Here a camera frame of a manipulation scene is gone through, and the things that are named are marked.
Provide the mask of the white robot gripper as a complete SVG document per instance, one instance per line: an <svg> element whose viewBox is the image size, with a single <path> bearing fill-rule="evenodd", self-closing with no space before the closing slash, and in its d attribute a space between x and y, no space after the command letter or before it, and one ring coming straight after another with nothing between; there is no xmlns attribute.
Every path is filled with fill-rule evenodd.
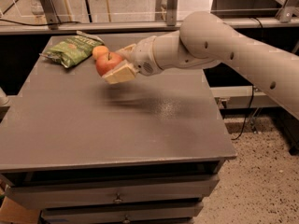
<svg viewBox="0 0 299 224"><path fill-rule="evenodd" d="M103 75L108 84L117 84L135 79L139 72L143 76L158 75L162 69L155 62L153 43L155 36L140 40L137 44L130 44L116 50L124 61Z"/></svg>

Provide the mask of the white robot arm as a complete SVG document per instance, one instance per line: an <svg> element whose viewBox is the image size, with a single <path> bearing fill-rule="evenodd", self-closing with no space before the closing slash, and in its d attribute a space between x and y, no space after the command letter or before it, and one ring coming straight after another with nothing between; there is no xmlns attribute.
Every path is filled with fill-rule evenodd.
<svg viewBox="0 0 299 224"><path fill-rule="evenodd" d="M117 51L124 59L104 74L109 84L166 69L207 69L224 63L299 119L299 56L240 34L217 16L193 12L180 28Z"/></svg>

